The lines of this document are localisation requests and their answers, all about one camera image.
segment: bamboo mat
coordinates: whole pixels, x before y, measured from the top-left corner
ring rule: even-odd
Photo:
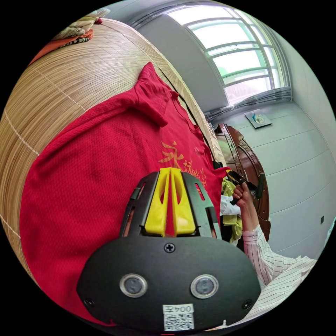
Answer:
[[[185,99],[215,159],[225,164],[199,106],[165,57],[123,23],[103,19],[103,24],[93,29],[92,40],[53,51],[29,66],[12,91],[0,121],[0,218],[17,258],[33,280],[19,229],[22,190],[33,161],[85,111],[132,88],[149,61],[162,80],[171,87],[168,78]]]

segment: red t-shirt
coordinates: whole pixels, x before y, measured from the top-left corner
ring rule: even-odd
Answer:
[[[90,255],[118,237],[141,178],[164,167],[191,173],[219,217],[225,168],[213,169],[202,133],[177,97],[148,63],[132,89],[59,133],[27,175],[20,235],[29,269],[54,302],[91,322],[102,324],[80,301],[77,282]],[[169,215],[167,233],[173,233]]]

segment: wooden cabinet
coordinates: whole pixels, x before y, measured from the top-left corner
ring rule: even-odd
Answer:
[[[225,124],[219,124],[216,137],[223,152],[226,165],[247,181],[258,184],[258,176],[264,173],[263,167],[252,148],[244,140],[244,136],[236,129]],[[254,201],[259,224],[268,241],[271,223],[268,220],[270,212],[267,181],[265,181],[262,198]],[[244,249],[242,239],[238,247]]]

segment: qr code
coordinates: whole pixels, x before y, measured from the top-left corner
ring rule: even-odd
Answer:
[[[194,329],[194,315],[164,314],[164,329],[166,331],[180,331]]]

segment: orange cloth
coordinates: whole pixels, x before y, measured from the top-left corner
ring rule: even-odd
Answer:
[[[40,50],[40,52],[33,58],[33,60],[29,63],[29,65],[31,65],[32,63],[34,63],[35,61],[37,61],[39,58],[41,58],[42,56],[56,50],[57,48],[72,42],[80,37],[88,37],[89,39],[92,39],[93,37],[93,29],[90,29],[86,34],[82,35],[82,36],[75,36],[75,37],[71,37],[71,38],[66,38],[63,40],[55,40],[55,41],[51,41],[49,42],[44,48],[42,48]]]

